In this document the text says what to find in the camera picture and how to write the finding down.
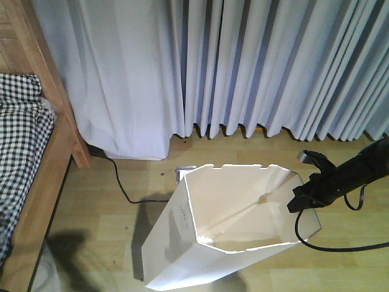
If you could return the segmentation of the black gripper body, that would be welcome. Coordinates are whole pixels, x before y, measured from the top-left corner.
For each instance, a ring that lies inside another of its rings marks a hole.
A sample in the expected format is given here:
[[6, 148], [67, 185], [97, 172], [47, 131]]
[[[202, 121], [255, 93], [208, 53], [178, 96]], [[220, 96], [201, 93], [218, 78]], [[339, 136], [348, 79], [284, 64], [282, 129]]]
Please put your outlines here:
[[305, 163], [315, 165], [320, 173], [309, 177], [304, 186], [307, 196], [304, 209], [326, 207], [353, 189], [353, 163], [346, 161], [335, 166], [329, 159], [315, 151], [304, 150]]

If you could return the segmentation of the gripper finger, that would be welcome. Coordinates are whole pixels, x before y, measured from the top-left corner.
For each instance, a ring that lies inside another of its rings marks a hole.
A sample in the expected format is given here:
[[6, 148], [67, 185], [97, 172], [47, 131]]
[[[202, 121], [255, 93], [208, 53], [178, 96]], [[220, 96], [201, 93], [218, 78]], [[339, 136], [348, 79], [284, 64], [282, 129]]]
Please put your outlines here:
[[307, 182], [301, 186], [297, 186], [293, 189], [293, 193], [296, 198], [303, 197], [303, 196], [311, 196], [311, 191], [313, 188], [312, 182]]
[[315, 207], [316, 203], [306, 197], [295, 197], [287, 204], [287, 208], [290, 213], [297, 213], [302, 210], [312, 209]]

